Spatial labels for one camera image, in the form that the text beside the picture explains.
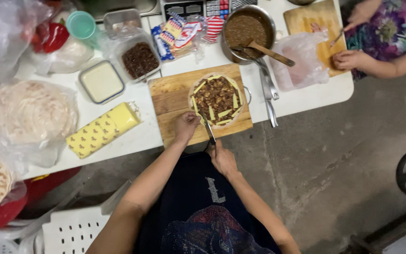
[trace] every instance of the pizza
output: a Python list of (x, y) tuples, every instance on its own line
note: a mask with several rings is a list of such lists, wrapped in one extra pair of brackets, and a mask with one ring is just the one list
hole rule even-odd
[(233, 124), (242, 112), (245, 97), (237, 83), (220, 73), (210, 73), (196, 81), (189, 90), (189, 107), (201, 116), (204, 111), (213, 129)]

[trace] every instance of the teal cup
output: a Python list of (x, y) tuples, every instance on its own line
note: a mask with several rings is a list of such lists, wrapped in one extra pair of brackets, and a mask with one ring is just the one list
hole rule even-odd
[(92, 15), (85, 11), (72, 12), (65, 23), (68, 32), (85, 44), (99, 49), (97, 35), (100, 30)]

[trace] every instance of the floral clothing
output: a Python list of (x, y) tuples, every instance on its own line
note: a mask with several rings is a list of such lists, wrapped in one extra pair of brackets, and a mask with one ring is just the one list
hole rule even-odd
[[(348, 50), (362, 50), (380, 61), (391, 61), (406, 53), (406, 0), (383, 0), (369, 23), (346, 32)], [(352, 70), (355, 81), (366, 77)]]

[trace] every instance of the red bell pepper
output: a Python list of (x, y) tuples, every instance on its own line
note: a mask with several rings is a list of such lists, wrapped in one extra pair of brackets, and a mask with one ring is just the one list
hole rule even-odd
[(67, 41), (70, 34), (67, 28), (62, 24), (65, 23), (60, 20), (60, 23), (50, 23), (50, 36), (48, 40), (43, 44), (43, 51), (45, 53), (51, 53), (62, 47)]

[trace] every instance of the wooden spoon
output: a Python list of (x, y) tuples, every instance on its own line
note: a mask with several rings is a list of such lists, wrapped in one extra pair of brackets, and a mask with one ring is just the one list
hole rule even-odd
[(261, 51), (262, 53), (270, 56), (271, 58), (273, 58), (273, 59), (275, 59), (275, 60), (277, 60), (279, 62), (284, 63), (285, 65), (287, 65), (289, 67), (292, 67), (292, 66), (296, 65), (296, 62), (294, 62), (294, 61), (292, 61), (292, 60), (290, 60), (290, 59), (288, 59), (288, 58), (286, 58), (286, 57), (284, 57), (284, 56), (282, 56), (282, 55), (280, 55), (278, 53), (275, 53), (272, 50), (266, 49), (265, 47), (257, 44), (255, 42), (255, 40), (252, 39), (252, 38), (246, 39), (243, 43), (241, 43), (241, 46), (246, 47), (246, 48), (257, 49), (257, 50)]

